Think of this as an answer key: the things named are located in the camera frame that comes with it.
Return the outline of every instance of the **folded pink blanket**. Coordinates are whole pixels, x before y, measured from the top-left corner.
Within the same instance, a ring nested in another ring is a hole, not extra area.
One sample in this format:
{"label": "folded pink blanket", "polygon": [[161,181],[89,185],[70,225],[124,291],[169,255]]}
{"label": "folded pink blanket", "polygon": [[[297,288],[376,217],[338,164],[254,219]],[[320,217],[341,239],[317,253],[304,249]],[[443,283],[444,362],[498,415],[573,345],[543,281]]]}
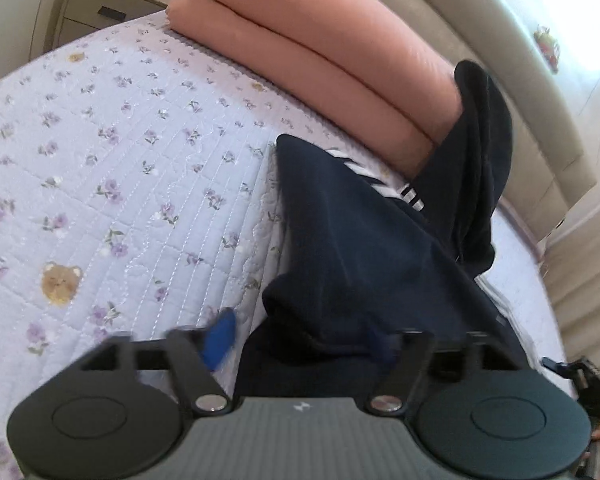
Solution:
{"label": "folded pink blanket", "polygon": [[217,0],[311,49],[439,144],[461,113],[453,67],[378,0]]}
{"label": "folded pink blanket", "polygon": [[410,120],[344,70],[215,0],[172,0],[167,17],[173,30],[285,89],[408,177],[434,149]]}

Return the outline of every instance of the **beige upholstered headboard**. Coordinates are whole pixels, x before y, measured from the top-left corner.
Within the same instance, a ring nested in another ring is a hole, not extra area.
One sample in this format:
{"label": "beige upholstered headboard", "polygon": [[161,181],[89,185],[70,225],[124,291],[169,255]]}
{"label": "beige upholstered headboard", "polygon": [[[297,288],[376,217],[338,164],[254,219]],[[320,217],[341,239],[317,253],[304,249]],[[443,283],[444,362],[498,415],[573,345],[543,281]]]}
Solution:
{"label": "beige upholstered headboard", "polygon": [[534,40],[503,0],[381,0],[440,54],[499,82],[514,125],[504,197],[536,241],[596,183],[580,136]]}

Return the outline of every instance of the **dark clothing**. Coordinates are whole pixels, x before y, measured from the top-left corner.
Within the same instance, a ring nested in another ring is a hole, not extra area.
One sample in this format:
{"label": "dark clothing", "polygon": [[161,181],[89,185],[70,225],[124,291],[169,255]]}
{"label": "dark clothing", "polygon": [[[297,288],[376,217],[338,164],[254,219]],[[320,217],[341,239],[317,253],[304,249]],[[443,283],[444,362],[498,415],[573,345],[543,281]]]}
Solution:
{"label": "dark clothing", "polygon": [[237,396],[364,397],[386,371],[370,339],[417,329],[443,340],[520,343],[474,277],[493,263],[490,219],[507,181],[511,121],[493,81],[456,67],[464,112],[413,187],[416,211],[385,198],[338,158],[278,137],[290,269],[264,290]]}

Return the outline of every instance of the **metal screw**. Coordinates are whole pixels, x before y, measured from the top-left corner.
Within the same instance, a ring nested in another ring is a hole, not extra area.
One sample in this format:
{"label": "metal screw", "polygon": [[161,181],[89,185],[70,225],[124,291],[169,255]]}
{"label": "metal screw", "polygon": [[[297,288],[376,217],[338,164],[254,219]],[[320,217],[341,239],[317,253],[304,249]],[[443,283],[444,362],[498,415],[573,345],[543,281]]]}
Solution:
{"label": "metal screw", "polygon": [[227,400],[222,395],[203,395],[196,399],[196,407],[203,412],[219,412],[227,406]]}
{"label": "metal screw", "polygon": [[377,412],[396,412],[402,407],[402,401],[391,395],[378,395],[371,399],[371,407]]}

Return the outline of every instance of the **circular cover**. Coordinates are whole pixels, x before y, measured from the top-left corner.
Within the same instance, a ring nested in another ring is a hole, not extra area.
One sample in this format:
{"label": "circular cover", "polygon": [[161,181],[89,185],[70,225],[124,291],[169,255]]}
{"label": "circular cover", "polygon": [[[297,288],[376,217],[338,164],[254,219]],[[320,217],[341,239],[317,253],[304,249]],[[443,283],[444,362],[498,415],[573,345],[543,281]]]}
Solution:
{"label": "circular cover", "polygon": [[127,478],[160,460],[180,435],[177,404],[150,386],[110,372],[56,384],[24,400],[7,426],[22,466],[42,478]]}
{"label": "circular cover", "polygon": [[421,407],[416,430],[441,462],[474,478],[535,480],[570,468],[591,426],[582,407],[533,370],[478,372]]}

